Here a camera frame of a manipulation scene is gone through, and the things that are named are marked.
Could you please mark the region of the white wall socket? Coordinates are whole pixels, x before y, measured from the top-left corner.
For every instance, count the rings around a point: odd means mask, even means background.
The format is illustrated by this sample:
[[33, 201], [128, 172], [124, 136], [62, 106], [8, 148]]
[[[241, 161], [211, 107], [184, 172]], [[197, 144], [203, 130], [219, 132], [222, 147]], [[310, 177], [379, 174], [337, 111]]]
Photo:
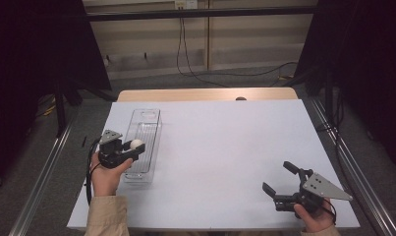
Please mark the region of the white wall socket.
[[198, 8], [198, 0], [175, 0], [176, 10], [196, 10]]

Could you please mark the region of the black horizontal bar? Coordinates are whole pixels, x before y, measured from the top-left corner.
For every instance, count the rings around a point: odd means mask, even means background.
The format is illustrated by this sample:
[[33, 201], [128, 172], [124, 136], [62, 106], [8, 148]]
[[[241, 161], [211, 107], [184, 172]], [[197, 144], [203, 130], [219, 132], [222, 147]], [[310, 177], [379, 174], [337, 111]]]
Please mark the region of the black horizontal bar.
[[241, 16], [275, 16], [314, 14], [319, 9], [315, 6], [241, 8], [241, 9], [197, 9], [167, 10], [124, 13], [89, 13], [84, 19], [89, 22], [134, 21], [186, 18], [241, 17]]

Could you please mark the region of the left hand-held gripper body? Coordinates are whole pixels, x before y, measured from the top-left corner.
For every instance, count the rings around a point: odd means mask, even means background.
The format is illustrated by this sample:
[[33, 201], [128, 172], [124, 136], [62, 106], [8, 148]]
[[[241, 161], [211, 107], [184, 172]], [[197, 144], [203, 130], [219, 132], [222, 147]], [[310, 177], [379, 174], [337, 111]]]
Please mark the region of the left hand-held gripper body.
[[127, 159], [133, 161], [139, 159], [140, 154], [133, 154], [131, 150], [123, 150], [123, 135], [111, 130], [105, 130], [99, 139], [99, 155], [100, 164], [108, 169], [115, 168]]

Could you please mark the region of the person's left hand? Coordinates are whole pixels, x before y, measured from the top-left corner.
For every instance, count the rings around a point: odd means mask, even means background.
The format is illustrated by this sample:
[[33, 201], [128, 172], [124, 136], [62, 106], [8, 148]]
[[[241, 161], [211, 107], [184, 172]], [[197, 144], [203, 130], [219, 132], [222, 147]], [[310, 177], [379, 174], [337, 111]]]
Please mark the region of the person's left hand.
[[131, 158], [124, 161], [115, 168], [108, 169], [100, 164], [98, 153], [95, 152], [91, 157], [89, 174], [95, 197], [115, 196], [120, 183], [121, 175], [131, 167]]

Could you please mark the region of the white table sheet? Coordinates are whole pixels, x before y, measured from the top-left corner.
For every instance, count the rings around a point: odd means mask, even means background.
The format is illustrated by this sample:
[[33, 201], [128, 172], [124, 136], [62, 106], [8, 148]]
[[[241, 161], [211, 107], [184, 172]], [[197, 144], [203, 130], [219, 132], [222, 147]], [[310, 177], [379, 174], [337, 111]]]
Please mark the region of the white table sheet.
[[299, 179], [290, 161], [331, 183], [339, 179], [299, 99], [265, 101], [116, 102], [106, 128], [128, 129], [137, 109], [155, 108], [162, 119], [153, 181], [123, 183], [128, 225], [157, 231], [285, 230], [301, 226], [278, 212], [262, 190], [292, 195]]

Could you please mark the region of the person's right hand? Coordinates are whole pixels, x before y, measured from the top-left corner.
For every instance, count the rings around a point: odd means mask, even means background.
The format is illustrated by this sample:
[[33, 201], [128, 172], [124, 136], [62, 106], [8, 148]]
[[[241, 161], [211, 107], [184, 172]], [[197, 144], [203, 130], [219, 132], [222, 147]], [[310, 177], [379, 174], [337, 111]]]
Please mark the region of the person's right hand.
[[324, 199], [322, 208], [316, 213], [308, 213], [305, 208], [299, 204], [294, 205], [294, 211], [305, 224], [301, 232], [305, 230], [308, 232], [318, 232], [329, 226], [335, 226], [333, 216], [330, 214], [331, 205], [329, 199]]

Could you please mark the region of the light wooden table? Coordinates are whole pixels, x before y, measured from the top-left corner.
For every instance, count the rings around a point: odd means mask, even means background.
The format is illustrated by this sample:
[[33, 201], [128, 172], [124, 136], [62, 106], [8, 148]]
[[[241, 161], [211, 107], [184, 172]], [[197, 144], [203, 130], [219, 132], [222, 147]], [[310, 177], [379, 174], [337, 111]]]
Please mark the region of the light wooden table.
[[117, 101], [230, 101], [238, 96], [247, 100], [298, 99], [292, 88], [175, 88], [123, 90]]

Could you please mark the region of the clear plastic container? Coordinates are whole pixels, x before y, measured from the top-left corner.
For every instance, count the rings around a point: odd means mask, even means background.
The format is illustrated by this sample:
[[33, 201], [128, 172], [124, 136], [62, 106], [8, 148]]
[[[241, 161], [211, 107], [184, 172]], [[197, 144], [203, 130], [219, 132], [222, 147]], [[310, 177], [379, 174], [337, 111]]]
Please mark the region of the clear plastic container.
[[154, 175], [162, 121], [159, 109], [136, 109], [132, 114], [125, 141], [141, 140], [145, 151], [124, 173], [123, 180], [129, 184], [149, 184]]

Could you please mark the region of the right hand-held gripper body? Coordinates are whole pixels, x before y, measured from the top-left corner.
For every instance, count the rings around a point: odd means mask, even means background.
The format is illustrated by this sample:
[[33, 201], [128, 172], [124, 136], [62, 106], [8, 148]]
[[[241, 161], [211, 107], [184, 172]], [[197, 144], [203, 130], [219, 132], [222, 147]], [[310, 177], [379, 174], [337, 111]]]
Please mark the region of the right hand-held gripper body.
[[311, 169], [300, 168], [299, 191], [293, 195], [277, 195], [273, 200], [277, 211], [294, 211], [294, 205], [302, 205], [308, 213], [316, 212], [325, 198], [351, 201], [353, 197]]

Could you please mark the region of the black metal stand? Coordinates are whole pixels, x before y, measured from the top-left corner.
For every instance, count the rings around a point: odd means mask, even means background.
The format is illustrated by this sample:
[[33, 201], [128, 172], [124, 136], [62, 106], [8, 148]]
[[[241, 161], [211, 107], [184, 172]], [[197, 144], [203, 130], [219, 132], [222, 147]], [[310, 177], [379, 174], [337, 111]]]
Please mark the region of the black metal stand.
[[105, 101], [116, 101], [117, 96], [114, 94], [106, 93], [99, 88], [92, 85], [78, 81], [76, 79], [55, 79], [54, 80], [54, 97], [55, 107], [57, 114], [58, 129], [56, 137], [61, 137], [67, 125], [67, 118], [65, 112], [64, 99], [67, 99], [71, 106], [79, 106], [82, 104], [83, 99], [79, 94], [79, 89], [87, 90], [91, 94], [102, 98]]

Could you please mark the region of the aluminium floor rail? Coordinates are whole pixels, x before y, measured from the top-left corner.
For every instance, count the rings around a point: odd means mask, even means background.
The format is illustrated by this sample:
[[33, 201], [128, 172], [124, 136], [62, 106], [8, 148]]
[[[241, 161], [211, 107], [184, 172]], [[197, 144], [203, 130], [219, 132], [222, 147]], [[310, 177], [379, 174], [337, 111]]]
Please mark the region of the aluminium floor rail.
[[331, 126], [325, 115], [324, 105], [318, 100], [311, 101], [315, 113], [324, 125], [324, 129], [336, 147], [336, 155], [342, 161], [353, 178], [353, 181], [364, 198], [370, 215], [376, 221], [378, 228], [382, 231], [383, 236], [396, 236], [396, 224], [388, 209], [385, 207], [379, 196], [366, 178], [355, 157], [349, 150], [346, 142], [343, 140], [339, 130]]
[[70, 109], [70, 114], [67, 115], [68, 123], [64, 126], [61, 134], [55, 139], [54, 145], [46, 158], [22, 210], [13, 224], [9, 236], [26, 236], [78, 114], [79, 108]]

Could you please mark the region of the dark curtain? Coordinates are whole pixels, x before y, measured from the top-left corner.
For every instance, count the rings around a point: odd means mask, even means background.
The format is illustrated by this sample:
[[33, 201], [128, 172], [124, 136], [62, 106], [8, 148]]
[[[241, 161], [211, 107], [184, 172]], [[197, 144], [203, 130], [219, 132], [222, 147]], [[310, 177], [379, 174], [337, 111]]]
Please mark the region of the dark curtain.
[[0, 186], [39, 100], [110, 89], [83, 0], [0, 0]]
[[396, 0], [317, 0], [296, 74], [332, 75], [396, 165]]

